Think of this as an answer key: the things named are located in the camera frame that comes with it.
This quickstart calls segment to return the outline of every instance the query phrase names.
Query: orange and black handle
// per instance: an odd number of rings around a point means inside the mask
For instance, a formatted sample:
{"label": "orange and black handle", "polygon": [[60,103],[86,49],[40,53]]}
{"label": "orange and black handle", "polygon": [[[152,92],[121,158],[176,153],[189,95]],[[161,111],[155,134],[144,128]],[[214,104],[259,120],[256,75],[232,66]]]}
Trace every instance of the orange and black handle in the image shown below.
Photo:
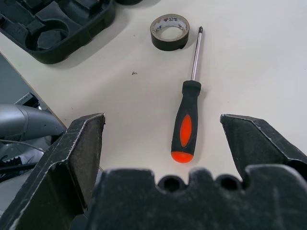
{"label": "orange and black handle", "polygon": [[172,157],[180,163],[187,163],[194,156],[198,128],[197,98],[200,92],[199,82],[188,80],[183,83],[183,98],[177,113],[172,140]]}

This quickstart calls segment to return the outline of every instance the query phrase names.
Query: white surface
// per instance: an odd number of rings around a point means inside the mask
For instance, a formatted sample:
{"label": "white surface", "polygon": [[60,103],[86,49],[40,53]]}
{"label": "white surface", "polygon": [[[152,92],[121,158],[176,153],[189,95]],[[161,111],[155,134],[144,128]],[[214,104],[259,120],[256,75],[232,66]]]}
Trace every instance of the white surface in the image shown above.
{"label": "white surface", "polygon": [[[183,50],[163,52],[151,43],[152,21],[167,13],[191,25]],[[187,180],[194,166],[238,175],[222,113],[263,118],[307,152],[306,22],[305,0],[144,0],[120,6],[111,27],[56,65],[37,62],[1,34],[0,51],[66,126],[106,114],[103,169],[149,168],[156,180],[168,173]],[[193,161],[179,164],[170,156],[171,138],[201,25],[199,135]]]}

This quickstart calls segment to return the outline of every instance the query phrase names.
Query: roll of tape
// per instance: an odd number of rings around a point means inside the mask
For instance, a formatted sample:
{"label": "roll of tape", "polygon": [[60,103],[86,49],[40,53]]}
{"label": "roll of tape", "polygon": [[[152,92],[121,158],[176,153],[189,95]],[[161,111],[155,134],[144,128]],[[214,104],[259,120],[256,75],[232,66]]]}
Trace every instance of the roll of tape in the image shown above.
{"label": "roll of tape", "polygon": [[150,26],[152,42],[163,51],[182,49],[188,42],[190,24],[178,14],[166,14]]}

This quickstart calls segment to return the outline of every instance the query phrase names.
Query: screwdriver shaft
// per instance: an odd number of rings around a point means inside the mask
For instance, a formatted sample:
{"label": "screwdriver shaft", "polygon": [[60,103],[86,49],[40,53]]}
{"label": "screwdriver shaft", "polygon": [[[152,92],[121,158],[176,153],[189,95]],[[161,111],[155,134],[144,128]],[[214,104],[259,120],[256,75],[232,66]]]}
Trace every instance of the screwdriver shaft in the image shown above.
{"label": "screwdriver shaft", "polygon": [[198,31],[198,39],[197,39],[197,44],[196,44],[196,51],[195,51],[195,58],[194,58],[194,64],[193,64],[193,71],[192,71],[192,77],[191,80],[195,81],[196,79],[196,72],[197,72],[197,65],[198,65],[198,57],[200,54],[200,49],[201,49],[201,36],[202,36],[202,31],[203,28],[200,27]]}

